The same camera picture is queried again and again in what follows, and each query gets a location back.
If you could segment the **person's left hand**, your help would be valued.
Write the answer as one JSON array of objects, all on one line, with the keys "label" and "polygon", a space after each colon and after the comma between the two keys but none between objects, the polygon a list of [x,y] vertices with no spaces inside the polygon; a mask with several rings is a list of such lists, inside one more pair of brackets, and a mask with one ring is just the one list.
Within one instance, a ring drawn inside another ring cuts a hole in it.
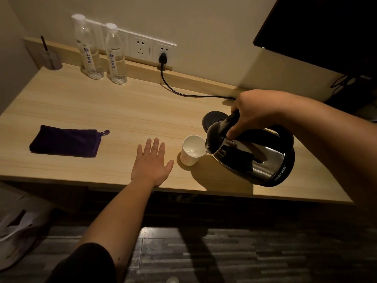
[{"label": "person's left hand", "polygon": [[143,157],[139,161],[134,161],[134,166],[131,172],[131,183],[142,183],[145,186],[159,187],[165,180],[161,179],[163,166],[165,163],[165,143],[159,143],[158,157],[150,158],[150,148],[153,144],[152,139],[148,138],[146,144],[143,146]]}]

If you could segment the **person's right hand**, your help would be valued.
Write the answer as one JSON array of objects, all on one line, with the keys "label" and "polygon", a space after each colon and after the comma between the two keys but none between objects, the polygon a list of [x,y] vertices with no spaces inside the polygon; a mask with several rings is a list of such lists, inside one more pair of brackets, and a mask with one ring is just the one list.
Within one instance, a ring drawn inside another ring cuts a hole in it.
[{"label": "person's right hand", "polygon": [[289,128],[286,113],[290,112],[297,96],[277,90],[254,89],[242,92],[231,111],[245,110],[250,116],[251,129],[263,129],[274,125]]}]

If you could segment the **stainless steel electric kettle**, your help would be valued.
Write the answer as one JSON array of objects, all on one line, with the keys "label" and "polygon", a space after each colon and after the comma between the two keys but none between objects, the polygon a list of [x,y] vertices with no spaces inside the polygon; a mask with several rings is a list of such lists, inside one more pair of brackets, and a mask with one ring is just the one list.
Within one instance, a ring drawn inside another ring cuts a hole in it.
[{"label": "stainless steel electric kettle", "polygon": [[205,148],[222,166],[254,185],[274,187],[290,175],[295,163],[294,136],[283,126],[249,129],[234,140],[226,135],[237,122],[229,115],[207,131]]}]

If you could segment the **person's left forearm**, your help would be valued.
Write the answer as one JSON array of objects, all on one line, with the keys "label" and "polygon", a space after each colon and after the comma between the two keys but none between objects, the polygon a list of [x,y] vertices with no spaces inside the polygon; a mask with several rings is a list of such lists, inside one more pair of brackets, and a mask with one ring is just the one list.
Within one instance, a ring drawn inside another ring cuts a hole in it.
[{"label": "person's left forearm", "polygon": [[145,207],[156,186],[151,178],[135,178],[88,227],[77,247],[86,243],[101,245],[112,258],[116,282],[124,279],[141,229]]}]

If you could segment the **person's right forearm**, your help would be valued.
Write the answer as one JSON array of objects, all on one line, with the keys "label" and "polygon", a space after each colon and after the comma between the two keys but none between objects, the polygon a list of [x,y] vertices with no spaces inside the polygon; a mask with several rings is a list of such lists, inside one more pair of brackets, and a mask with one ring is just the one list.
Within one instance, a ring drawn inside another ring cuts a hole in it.
[{"label": "person's right forearm", "polygon": [[377,217],[377,124],[316,100],[279,92],[279,116],[351,200]]}]

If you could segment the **black kettle base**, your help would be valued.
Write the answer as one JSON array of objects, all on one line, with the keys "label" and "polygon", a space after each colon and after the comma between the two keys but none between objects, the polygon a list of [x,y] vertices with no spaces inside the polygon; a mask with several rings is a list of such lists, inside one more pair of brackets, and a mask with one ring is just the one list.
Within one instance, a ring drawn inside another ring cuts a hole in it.
[{"label": "black kettle base", "polygon": [[207,133],[208,129],[211,125],[217,122],[222,122],[224,119],[228,117],[227,114],[220,112],[220,111],[211,111],[204,115],[202,119],[202,127],[204,131]]}]

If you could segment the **white paper cup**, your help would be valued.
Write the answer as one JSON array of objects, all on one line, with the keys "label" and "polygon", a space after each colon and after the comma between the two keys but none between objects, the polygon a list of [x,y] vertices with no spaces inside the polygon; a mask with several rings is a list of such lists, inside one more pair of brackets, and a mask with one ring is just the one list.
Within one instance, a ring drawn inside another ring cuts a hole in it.
[{"label": "white paper cup", "polygon": [[206,154],[205,139],[198,135],[190,135],[182,143],[180,160],[185,166],[193,166]]}]

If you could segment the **dark purple cloth pouch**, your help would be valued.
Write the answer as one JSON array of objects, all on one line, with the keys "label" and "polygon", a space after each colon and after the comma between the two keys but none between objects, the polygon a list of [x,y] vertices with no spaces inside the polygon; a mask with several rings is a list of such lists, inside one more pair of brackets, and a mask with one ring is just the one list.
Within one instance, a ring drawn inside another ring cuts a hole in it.
[{"label": "dark purple cloth pouch", "polygon": [[96,129],[61,129],[41,125],[29,150],[44,155],[94,158],[102,136],[109,133],[109,130],[98,132]]}]

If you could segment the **clear water bottle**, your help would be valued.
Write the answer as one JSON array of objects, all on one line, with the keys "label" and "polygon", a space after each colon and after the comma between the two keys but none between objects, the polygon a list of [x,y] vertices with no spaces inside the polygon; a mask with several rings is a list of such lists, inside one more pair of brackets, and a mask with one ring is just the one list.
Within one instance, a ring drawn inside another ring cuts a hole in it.
[{"label": "clear water bottle", "polygon": [[117,25],[113,23],[106,24],[105,48],[111,81],[118,85],[125,84],[127,77],[124,46]]},{"label": "clear water bottle", "polygon": [[101,65],[95,34],[88,26],[84,15],[73,14],[71,18],[73,21],[74,36],[86,74],[93,80],[100,80],[104,77],[104,71]]}]

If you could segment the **black sleeve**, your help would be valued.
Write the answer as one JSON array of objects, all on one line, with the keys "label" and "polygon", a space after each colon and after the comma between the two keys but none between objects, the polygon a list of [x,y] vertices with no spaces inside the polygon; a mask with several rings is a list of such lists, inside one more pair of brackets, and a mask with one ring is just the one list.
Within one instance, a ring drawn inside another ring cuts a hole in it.
[{"label": "black sleeve", "polygon": [[97,243],[85,243],[59,262],[45,283],[117,283],[110,253]]}]

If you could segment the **clear glass with black stick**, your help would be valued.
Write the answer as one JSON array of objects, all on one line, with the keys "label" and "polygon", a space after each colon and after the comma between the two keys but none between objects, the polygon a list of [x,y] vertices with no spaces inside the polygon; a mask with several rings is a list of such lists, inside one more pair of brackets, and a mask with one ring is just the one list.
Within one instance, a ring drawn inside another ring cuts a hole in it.
[{"label": "clear glass with black stick", "polygon": [[44,47],[44,52],[43,52],[43,57],[45,58],[44,60],[44,67],[49,69],[49,70],[52,70],[52,71],[57,71],[57,70],[60,70],[63,68],[63,64],[60,60],[60,57],[59,55],[57,54],[57,52],[55,51],[52,51],[48,48],[46,42],[45,42],[45,38],[44,36],[40,36],[41,40],[42,40],[42,43],[43,43],[43,47]]}]

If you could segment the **black television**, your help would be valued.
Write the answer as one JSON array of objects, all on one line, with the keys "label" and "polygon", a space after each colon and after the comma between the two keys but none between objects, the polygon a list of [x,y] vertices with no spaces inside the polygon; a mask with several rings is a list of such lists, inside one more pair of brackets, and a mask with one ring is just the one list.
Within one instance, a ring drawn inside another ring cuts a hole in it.
[{"label": "black television", "polygon": [[377,78],[377,0],[277,0],[253,44],[344,75]]}]

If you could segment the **white plastic bag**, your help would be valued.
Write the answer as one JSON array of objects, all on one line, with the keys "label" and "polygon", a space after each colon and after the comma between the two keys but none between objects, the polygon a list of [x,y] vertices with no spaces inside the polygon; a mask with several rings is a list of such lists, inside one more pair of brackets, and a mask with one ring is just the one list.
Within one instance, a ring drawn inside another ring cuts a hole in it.
[{"label": "white plastic bag", "polygon": [[35,246],[53,209],[52,203],[0,182],[0,272]]}]

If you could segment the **white wall socket panel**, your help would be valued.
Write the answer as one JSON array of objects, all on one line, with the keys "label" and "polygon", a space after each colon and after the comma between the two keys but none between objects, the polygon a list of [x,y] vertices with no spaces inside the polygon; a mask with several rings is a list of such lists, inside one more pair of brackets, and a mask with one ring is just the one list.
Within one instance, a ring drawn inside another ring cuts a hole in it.
[{"label": "white wall socket panel", "polygon": [[[105,52],[106,25],[89,19],[87,20],[87,24],[94,31],[98,48],[101,52]],[[127,59],[159,64],[158,59],[160,55],[165,53],[167,55],[167,66],[174,67],[177,65],[176,44],[126,31],[121,28],[118,28],[118,35],[121,38]]]}]

